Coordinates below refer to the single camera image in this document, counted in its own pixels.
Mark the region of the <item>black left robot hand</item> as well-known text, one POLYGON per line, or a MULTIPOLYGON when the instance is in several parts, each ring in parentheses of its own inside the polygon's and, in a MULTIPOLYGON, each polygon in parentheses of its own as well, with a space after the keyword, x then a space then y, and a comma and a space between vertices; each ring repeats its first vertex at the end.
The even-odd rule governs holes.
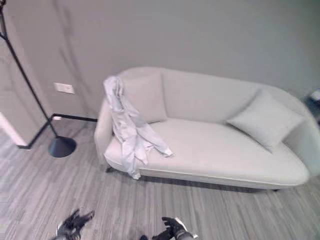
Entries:
POLYGON ((80 215, 80 209, 77 208, 61 224, 57 226, 55 240, 80 240, 83 227, 95 216, 92 210, 87 214, 80 215))

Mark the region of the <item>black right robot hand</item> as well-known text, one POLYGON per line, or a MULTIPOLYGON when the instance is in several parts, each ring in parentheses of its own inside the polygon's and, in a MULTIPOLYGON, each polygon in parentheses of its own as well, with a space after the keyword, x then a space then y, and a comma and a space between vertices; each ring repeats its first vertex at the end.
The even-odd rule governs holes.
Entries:
POLYGON ((187 232, 183 225, 175 218, 162 217, 161 219, 165 225, 165 230, 158 235, 153 236, 153 240, 170 240, 173 237, 177 238, 179 234, 187 232))

